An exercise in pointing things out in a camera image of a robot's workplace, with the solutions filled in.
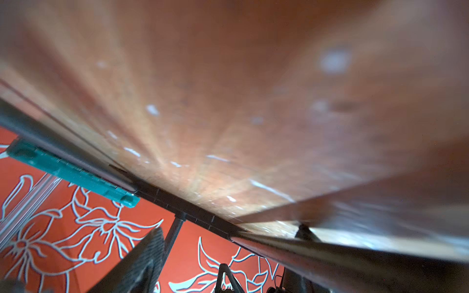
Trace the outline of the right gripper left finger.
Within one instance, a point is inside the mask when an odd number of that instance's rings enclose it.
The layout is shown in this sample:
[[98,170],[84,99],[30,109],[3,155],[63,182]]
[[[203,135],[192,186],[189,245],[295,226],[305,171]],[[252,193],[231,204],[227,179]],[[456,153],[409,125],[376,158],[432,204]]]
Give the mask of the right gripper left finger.
[[151,230],[90,293],[152,293],[162,271],[165,241],[161,228]]

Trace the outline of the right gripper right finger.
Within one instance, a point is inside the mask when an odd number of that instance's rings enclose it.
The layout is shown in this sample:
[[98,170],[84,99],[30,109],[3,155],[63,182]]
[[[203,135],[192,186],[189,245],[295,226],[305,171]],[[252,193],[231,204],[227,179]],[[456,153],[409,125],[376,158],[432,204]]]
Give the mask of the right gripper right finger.
[[227,264],[220,264],[217,281],[214,289],[215,293],[245,293],[243,287],[235,278],[233,272]]

